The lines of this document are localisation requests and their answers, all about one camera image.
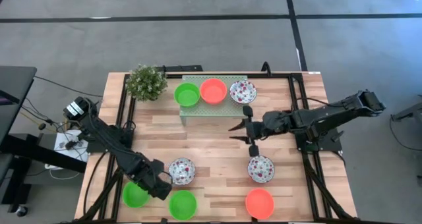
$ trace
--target wire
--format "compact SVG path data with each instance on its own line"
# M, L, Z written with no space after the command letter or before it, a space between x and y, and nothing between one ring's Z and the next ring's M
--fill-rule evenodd
M78 172L76 175L74 175L74 176L72 176L72 177L59 178L59 177L55 177L51 171L52 171L52 169L50 169L50 170L49 170L51 178L53 178L53 179L57 179L57 180L60 180L60 181L67 181L67 180L73 179L73 178L77 177L77 176L80 174L80 173Z
M41 112L39 112L38 110L37 110L37 108L35 108L35 106L34 106L34 104L28 99L28 98L25 98L28 102L29 102L29 104L32 106L32 108L34 108L35 109L35 111L37 112L37 113L39 113L39 114L41 114Z
M64 85L62 85L62 84L59 84L59 83L57 83L57 82L53 82L52 80L48 80L48 79L45 79L45 78L42 78L42 77L39 77L39 76L34 76L34 78L38 78L38 79L40 79L40 80L45 80L46 82L50 82L50 83L52 83L52 84L54 84L54 85L57 85L57 86L60 86L60 87L62 87L62 88L66 88L66 89L68 89L68 90L71 90L71 91L74 91L74 92L78 92L78 93L81 93L81 94L84 94L84 95L87 95L87 96L95 96L95 97L99 97L99 98L102 98L102 97L103 97L103 96L99 96L99 95L95 95L95 94L89 94L89 93L81 92L81 91L78 91L78 90L72 89L72 88L70 88L70 87L68 87L68 86L64 86Z
M43 119L43 118L38 117L37 115L35 115L33 112L31 112L31 111L30 111L29 109L27 109L26 107L23 107L23 106L22 106L22 109L26 110L26 112L30 113L32 116L34 116L35 118L37 118L37 119L39 119L39 120L42 120L42 121L44 121L44 122L46 122L46 123L49 123L49 124L54 123L54 121L52 121L51 119Z
M48 171L48 170L47 170L47 169L45 169L45 170L40 171L40 172L35 173L35 174L26 175L25 177L29 177L29 176L36 176L36 175L39 175L39 174L44 173L44 172L46 172L46 171Z
M344 157L339 152L336 152L336 151L331 151L331 152L336 154L343 161L344 166L346 166L346 161L344 160Z
M90 180L88 181L88 186L86 187L86 190L85 190L85 198L84 198L84 215L86 214L86 199L88 197L88 190L90 189L90 186L91 186L92 177L94 177L94 173L95 173L95 171L96 171L96 169L98 167L98 164L100 164L100 161L103 159L103 157L104 157L105 154L106 153L104 152L100 156L100 158L97 160L97 163L95 164L94 169L92 170Z
M394 131L393 131L393 127L392 127L392 122L393 122L393 118L392 117L390 117L390 122L389 122L389 125L390 125L390 131L391 131L391 134L393 134L393 137L394 137L394 139L396 139L396 141L397 141L397 143L399 143L399 145L401 145L402 147L404 147L404 148L406 148L406 149L409 149L409 150L412 150L412 151L417 151L417 152L422 152L422 149L417 149L417 148L410 148L410 147L408 147L408 146L405 146L405 145L403 145L399 140L398 140L398 138L397 138L397 136L396 136L396 134L394 133Z
M41 114L41 113L39 113L39 112L36 112L34 109L32 109L31 107L28 107L28 106L25 106L25 105L22 105L22 107L23 108L25 108L25 109L29 109L29 110L31 110L33 113L35 113L36 115L39 115L39 116L41 116L41 117L43 117L44 119L48 119L48 117L47 116L45 116L45 115L43 115L43 114Z
M107 142L107 144L109 144L109 145L110 145L111 147L113 147L115 150L117 150L117 151L119 151L119 152L123 152L123 153L125 153L125 154L134 155L134 152L130 152L130 151L127 151L127 150L121 149L121 148L119 148L119 147L115 146L113 142L110 142L110 141L109 141L109 139L105 137L105 135L106 135L106 136L108 136L108 135L109 135L108 133L106 133L106 132L99 133L99 132L98 132L98 128L97 128L97 127L95 127L95 126L94 126L94 124L92 123L91 101L90 101L90 100L88 100L88 99L86 99L86 98L83 98L83 99L84 99L84 101L85 101L86 103L88 103L88 118L89 118L89 121L90 121L91 127L92 127L94 130L96 130L96 132L98 133L98 136L99 136L99 137L101 137L102 139L104 139L104 140Z
M24 113L22 113L22 112L19 112L21 115L23 115L24 117L26 117L27 119L29 119L30 121L32 121L33 123L35 123L36 125L38 125L38 126L40 126L41 124L40 123L38 123L37 121L35 121L33 118L31 118L31 117L29 117L28 115L25 115ZM45 129L47 129L48 131L50 131L50 132L55 132L54 130L51 130L51 129L49 129L49 128L45 128Z
M296 98L296 101L298 101L300 99L307 99L307 100L316 101L316 102L319 102L319 103L324 104L324 105L329 106L329 107L343 107L343 105L332 105L330 103L321 101L319 99L314 99L314 98ZM293 111L293 103L291 104L290 111Z
M125 128L126 128L126 126L127 126L129 123L131 124L131 128L132 128L132 125L133 125L133 129L136 129L136 123L135 123L135 122L133 122L133 121L127 121L127 122L123 125L123 129L125 129Z

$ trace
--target orange bowl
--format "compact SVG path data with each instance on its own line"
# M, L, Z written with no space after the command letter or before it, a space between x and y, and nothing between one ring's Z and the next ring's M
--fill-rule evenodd
M274 199L263 188L253 189L246 196L246 210L256 219L267 219L274 211Z
M211 105L216 105L226 98L227 86L217 78L206 80L200 85L200 96Z

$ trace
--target gray floor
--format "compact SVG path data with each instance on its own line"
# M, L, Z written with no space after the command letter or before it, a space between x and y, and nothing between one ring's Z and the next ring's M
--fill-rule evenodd
M297 14L421 13L422 0L293 0ZM286 0L4 0L0 18L286 14ZM420 223L421 152L405 150L389 114L420 101L422 19L299 20L309 70L321 71L330 101L374 90L388 109L341 128L347 174L359 217ZM201 64L205 70L299 70L289 20L0 24L0 65L35 66L38 75L101 94L110 71L137 63ZM29 98L52 119L76 93L35 81ZM404 144L422 148L413 121L393 124ZM36 134L18 117L13 132ZM36 186L31 214L0 207L0 223L70 221L80 185Z

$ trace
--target potted plant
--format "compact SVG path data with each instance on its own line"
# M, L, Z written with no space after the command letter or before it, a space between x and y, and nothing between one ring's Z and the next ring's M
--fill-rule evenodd
M167 79L157 67L139 65L126 80L129 95L138 101L154 101L167 88Z

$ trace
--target black cable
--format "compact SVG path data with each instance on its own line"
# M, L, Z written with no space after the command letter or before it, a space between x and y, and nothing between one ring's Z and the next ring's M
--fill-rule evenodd
M28 99L28 98L25 98L28 102L29 102L29 104L32 106L32 108L34 108L35 109L35 111L37 112L37 113L39 113L39 114L41 114L41 112L39 112L38 110L37 110L37 108L35 108L35 106L34 106L34 104Z
M90 186L91 186L92 177L94 177L94 173L95 173L95 171L96 171L96 169L98 167L98 164L100 164L100 161L103 159L103 157L104 157L105 154L106 153L104 152L100 156L100 158L97 160L97 163L95 164L94 169L92 170L90 180L88 181L88 186L86 187L86 190L85 190L85 198L84 198L84 215L86 214L86 199L88 198L88 190L90 189Z
M316 102L319 102L319 103L324 104L324 105L329 106L329 107L340 107L340 108L344 107L343 105L332 105L330 103L326 103L324 101L321 101L319 99L314 99L314 98L296 98L297 101L300 100L300 99L307 99L307 100L316 101ZM291 104L290 111L293 111L293 103Z
M41 114L41 113L39 113L39 112L35 111L35 110L34 110L34 109L32 109L31 107L28 107L28 106L22 105L22 108L29 109L29 110L31 110L33 113L35 113L36 115L41 116L41 117L43 117L44 119L48 119L48 117L47 117L47 116L45 116L45 115L43 115L43 114Z
M399 143L399 145L401 145L402 147L404 147L404 148L406 148L406 149L409 149L409 150L412 150L412 151L417 151L417 152L422 152L422 149L410 148L410 147L408 147L408 146L403 145L403 144L402 144L402 143L398 140L398 138L397 138L396 134L394 133L393 128L392 128L392 126L391 126L392 121L393 121L393 117L390 117L390 122L389 122L389 125L390 125L390 131L391 131L391 134L393 134L394 139L396 139L397 143Z
M123 125L123 129L126 128L127 124L130 123L131 125L133 125L133 129L136 129L136 123L133 121L127 121L124 125Z
M344 160L344 157L342 155L340 155L340 153L336 152L336 151L331 151L332 153L336 154L344 163L344 166L346 166L346 161Z
M39 174L44 173L44 172L46 172L46 171L49 171L49 170L48 170L48 169L45 169L45 170L40 171L40 172L35 173L35 174L26 175L25 177L28 177L28 176L36 176L36 175L39 175Z
M90 124L91 124L91 127L93 128L93 129L95 129L96 130L96 132L98 133L98 136L100 136L102 139L104 139L111 147L113 147L115 150L117 150L117 151L119 151L119 152L123 152L123 153L126 153L126 154L129 154L129 155L134 155L134 152L132 152L132 151L127 151L127 150L124 150L124 149L121 149L121 148L119 148L119 147L117 147L117 146L115 146L114 145L114 143L113 142L110 142L109 141L109 139L108 139L108 137L105 137L105 136L109 136L109 134L108 133L106 133L106 132L103 132L103 133L99 133L98 132L98 128L96 128L95 126L94 126L94 123L92 122L92 108L91 108L91 103L90 103L90 101L88 100L88 99L86 99L86 98L83 98L84 99L84 101L86 102L86 103L88 103L88 117L89 117L89 121L90 121Z
M21 107L22 109L24 109L24 110L26 110L26 112L28 112L29 114L31 114L32 116L34 116L35 118L37 118L37 119L39 119L39 120L41 120L41 121L44 121L44 122L46 122L46 123L48 123L49 125L53 125L54 123L56 123L56 122L54 122L54 121L52 121L51 119L43 119L43 118L40 118L39 116L37 116L37 115L35 115L33 112L31 112L29 109L27 109L26 107Z
M34 76L34 78L45 80L46 82L50 82L50 83L52 83L54 85L61 86L62 88L66 88L68 90L71 90L71 91L74 91L74 92L78 92L78 93L81 93L81 94L84 94L84 95L87 95L87 96L95 96L95 97L99 97L99 98L102 98L103 97L103 96L99 96L99 95L94 95L94 94L89 94L89 93L81 92L81 91L72 89L72 88L70 88L68 86L64 86L62 84L58 84L57 82L53 82L52 80L48 80L48 79L45 79L45 78L42 78L42 77L39 77L39 76Z

